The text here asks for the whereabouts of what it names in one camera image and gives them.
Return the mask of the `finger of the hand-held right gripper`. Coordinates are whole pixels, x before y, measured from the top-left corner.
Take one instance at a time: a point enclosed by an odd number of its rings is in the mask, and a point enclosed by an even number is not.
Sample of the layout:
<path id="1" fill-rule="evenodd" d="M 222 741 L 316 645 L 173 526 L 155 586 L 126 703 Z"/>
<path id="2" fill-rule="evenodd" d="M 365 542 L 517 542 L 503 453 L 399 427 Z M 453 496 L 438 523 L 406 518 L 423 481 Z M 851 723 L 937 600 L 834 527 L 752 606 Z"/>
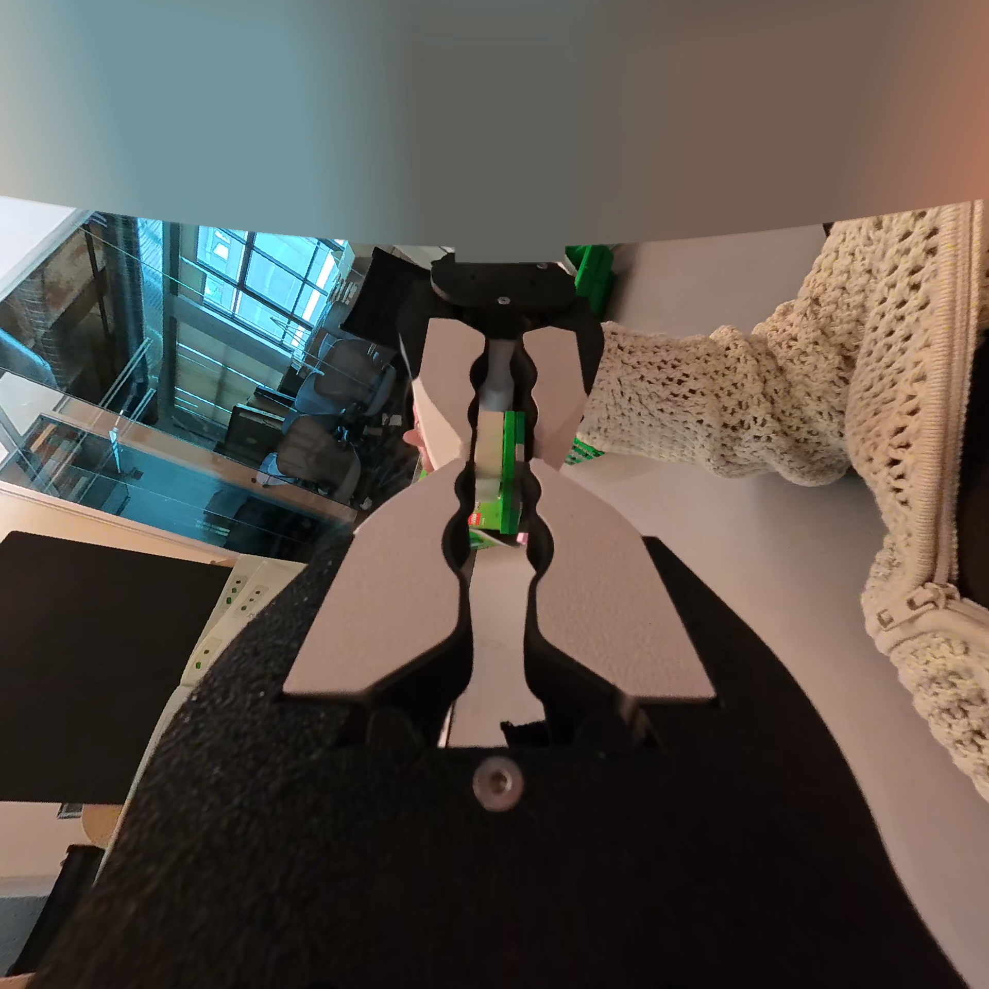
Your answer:
<path id="1" fill-rule="evenodd" d="M 434 472 L 470 458 L 470 409 L 476 400 L 471 373 L 485 350 L 484 336 L 461 320 L 429 320 L 413 393 L 419 433 Z"/>
<path id="2" fill-rule="evenodd" d="M 533 456 L 559 471 L 587 402 L 577 337 L 569 329 L 538 328 L 523 335 L 522 347 L 535 370 Z"/>

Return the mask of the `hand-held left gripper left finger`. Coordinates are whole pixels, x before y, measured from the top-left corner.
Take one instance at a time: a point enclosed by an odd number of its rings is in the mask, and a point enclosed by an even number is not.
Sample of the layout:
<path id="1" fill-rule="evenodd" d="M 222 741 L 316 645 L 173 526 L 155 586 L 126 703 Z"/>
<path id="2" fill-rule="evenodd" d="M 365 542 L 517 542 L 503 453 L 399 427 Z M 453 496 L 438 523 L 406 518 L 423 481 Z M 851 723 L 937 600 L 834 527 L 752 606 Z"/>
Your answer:
<path id="1" fill-rule="evenodd" d="M 467 503 L 474 471 L 435 469 L 355 531 L 288 673 L 285 699 L 399 710 L 441 743 L 473 674 Z"/>

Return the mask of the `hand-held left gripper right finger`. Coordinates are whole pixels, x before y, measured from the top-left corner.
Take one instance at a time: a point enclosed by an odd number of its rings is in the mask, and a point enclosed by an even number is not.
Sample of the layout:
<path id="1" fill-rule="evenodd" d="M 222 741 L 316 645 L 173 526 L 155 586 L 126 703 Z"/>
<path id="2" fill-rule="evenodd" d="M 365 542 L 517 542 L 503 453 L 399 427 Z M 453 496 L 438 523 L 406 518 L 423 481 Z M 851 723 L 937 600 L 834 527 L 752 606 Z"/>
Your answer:
<path id="1" fill-rule="evenodd" d="M 550 748 L 636 748 L 647 709 L 718 695 L 650 553 L 618 509 L 544 461 L 525 475 L 525 681 Z"/>

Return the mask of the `white lego brick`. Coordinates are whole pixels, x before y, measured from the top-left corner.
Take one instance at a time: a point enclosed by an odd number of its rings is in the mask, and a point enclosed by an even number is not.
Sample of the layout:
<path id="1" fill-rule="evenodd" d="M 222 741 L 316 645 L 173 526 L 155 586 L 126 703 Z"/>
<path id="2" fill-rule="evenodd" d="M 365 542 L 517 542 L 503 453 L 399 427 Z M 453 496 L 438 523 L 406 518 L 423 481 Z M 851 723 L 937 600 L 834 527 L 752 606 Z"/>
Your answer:
<path id="1" fill-rule="evenodd" d="M 504 413 L 480 408 L 474 446 L 475 501 L 494 502 L 503 477 Z"/>

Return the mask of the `green mosaic lego panel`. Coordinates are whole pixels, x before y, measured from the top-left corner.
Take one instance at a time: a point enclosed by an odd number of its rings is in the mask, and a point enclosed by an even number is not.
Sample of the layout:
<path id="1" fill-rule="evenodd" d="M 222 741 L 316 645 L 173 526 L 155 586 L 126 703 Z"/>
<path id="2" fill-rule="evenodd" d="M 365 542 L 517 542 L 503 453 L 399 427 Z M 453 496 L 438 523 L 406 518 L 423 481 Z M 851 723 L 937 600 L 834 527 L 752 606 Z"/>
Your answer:
<path id="1" fill-rule="evenodd" d="M 526 455 L 526 422 L 524 412 L 503 414 L 501 487 L 499 494 L 499 532 L 504 536 L 518 534 L 522 510 L 521 472 Z"/>

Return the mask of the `lego instruction booklet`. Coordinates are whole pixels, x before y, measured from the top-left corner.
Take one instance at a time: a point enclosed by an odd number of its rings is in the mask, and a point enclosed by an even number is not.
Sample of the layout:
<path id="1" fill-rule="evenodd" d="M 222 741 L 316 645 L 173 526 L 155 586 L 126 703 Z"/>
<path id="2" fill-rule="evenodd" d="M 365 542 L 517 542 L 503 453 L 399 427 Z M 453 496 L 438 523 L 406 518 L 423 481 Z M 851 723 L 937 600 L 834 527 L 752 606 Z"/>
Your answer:
<path id="1" fill-rule="evenodd" d="M 202 678 L 229 644 L 303 571 L 303 568 L 304 564 L 300 562 L 249 555 L 238 558 L 189 655 L 179 684 L 166 702 L 151 733 L 123 805 L 123 815 L 130 808 L 132 798 L 155 748 L 194 688 L 199 686 Z"/>

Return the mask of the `person's right forearm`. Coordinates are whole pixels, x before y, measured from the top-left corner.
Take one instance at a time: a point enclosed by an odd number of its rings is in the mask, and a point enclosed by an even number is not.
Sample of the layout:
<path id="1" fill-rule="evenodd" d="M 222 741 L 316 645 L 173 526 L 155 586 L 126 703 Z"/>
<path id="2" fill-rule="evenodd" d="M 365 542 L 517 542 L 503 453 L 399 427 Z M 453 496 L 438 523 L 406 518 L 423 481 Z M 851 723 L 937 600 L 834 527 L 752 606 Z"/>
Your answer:
<path id="1" fill-rule="evenodd" d="M 742 479 L 821 487 L 849 467 L 847 394 L 856 320 L 779 310 L 746 334 L 645 334 L 603 325 L 604 348 L 577 437 L 603 453 Z"/>

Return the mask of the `green lego set box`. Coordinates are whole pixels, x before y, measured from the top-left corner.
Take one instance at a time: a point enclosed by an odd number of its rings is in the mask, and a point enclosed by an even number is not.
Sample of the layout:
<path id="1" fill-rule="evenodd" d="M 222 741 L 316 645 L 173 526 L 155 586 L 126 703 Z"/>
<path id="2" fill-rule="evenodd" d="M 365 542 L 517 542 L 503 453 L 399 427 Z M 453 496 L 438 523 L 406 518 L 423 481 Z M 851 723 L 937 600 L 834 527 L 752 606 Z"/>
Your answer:
<path id="1" fill-rule="evenodd" d="M 518 546 L 520 513 L 513 497 L 504 492 L 490 501 L 479 501 L 468 516 L 472 549 Z"/>

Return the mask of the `green plastic bin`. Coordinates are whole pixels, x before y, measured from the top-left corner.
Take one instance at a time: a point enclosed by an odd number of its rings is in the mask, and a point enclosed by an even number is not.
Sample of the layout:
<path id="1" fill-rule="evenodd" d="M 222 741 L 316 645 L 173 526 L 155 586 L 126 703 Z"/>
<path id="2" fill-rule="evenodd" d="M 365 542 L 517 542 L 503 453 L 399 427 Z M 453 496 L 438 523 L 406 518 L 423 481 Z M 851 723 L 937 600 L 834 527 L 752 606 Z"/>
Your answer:
<path id="1" fill-rule="evenodd" d="M 566 327 L 575 331 L 578 352 L 583 355 L 590 340 L 590 329 L 600 326 L 600 317 L 605 314 L 614 288 L 614 251 L 606 244 L 569 245 L 565 248 L 565 257 L 579 297 Z"/>

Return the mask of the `black panel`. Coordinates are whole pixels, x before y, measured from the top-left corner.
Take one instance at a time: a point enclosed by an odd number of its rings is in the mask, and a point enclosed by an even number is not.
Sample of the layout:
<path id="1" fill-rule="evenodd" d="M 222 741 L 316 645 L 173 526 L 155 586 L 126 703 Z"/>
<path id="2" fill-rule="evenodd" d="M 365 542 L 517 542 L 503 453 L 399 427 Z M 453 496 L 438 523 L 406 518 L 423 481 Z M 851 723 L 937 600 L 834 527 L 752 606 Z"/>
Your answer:
<path id="1" fill-rule="evenodd" d="M 367 269 L 340 331 L 379 347 L 398 351 L 398 319 L 408 294 L 430 284 L 430 271 L 401 254 L 375 245 Z"/>

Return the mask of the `dark book stand board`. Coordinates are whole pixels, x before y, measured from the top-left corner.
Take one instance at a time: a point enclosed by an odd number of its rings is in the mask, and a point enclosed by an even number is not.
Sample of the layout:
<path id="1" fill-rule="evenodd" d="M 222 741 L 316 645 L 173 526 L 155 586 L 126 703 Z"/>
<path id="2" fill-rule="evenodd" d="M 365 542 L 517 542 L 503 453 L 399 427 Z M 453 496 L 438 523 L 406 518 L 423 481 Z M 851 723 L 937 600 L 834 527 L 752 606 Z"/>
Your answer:
<path id="1" fill-rule="evenodd" d="M 230 573 L 22 531 L 3 539 L 3 802 L 125 802 Z"/>

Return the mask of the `wooden book stand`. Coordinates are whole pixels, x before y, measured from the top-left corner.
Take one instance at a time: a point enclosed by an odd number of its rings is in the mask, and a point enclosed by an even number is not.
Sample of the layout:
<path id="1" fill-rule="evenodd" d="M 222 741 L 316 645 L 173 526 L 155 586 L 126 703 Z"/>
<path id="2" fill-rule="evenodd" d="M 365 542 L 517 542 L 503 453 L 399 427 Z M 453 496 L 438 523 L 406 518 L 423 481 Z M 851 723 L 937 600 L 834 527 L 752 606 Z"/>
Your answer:
<path id="1" fill-rule="evenodd" d="M 103 850 L 111 847 L 124 809 L 123 804 L 84 804 L 80 820 L 87 843 Z"/>

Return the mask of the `person's black top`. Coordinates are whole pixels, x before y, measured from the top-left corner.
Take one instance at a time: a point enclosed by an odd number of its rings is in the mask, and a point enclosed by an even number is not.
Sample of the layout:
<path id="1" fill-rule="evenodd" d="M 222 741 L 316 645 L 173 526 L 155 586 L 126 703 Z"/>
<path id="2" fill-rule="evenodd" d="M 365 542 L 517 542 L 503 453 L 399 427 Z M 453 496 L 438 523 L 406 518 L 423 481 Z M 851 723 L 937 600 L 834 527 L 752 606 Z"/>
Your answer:
<path id="1" fill-rule="evenodd" d="M 988 331 L 974 351 L 962 441 L 958 503 L 958 587 L 988 607 Z"/>

